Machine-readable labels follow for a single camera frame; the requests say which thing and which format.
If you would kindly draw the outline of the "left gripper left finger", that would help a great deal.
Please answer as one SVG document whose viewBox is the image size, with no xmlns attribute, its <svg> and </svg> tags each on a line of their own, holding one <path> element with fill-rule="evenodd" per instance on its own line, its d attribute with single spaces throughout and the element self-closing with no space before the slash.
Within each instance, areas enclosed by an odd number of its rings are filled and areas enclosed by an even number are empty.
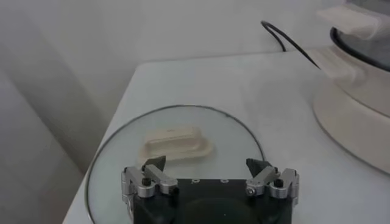
<svg viewBox="0 0 390 224">
<path fill-rule="evenodd" d="M 179 191 L 179 182 L 163 173 L 166 157 L 159 156 L 147 159 L 138 169 L 135 166 L 125 167 L 121 172 L 121 191 L 123 198 L 138 196 L 151 198 L 157 192 L 174 195 Z"/>
</svg>

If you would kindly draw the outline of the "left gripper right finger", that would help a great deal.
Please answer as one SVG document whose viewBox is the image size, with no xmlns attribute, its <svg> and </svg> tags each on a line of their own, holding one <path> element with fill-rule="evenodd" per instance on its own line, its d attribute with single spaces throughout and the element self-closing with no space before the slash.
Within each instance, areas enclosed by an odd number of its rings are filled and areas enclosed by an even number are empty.
<svg viewBox="0 0 390 224">
<path fill-rule="evenodd" d="M 298 198 L 299 174 L 294 169 L 282 172 L 267 161 L 246 159 L 246 165 L 252 175 L 246 180 L 246 194 L 250 197 L 263 195 L 269 191 L 272 198 Z"/>
</svg>

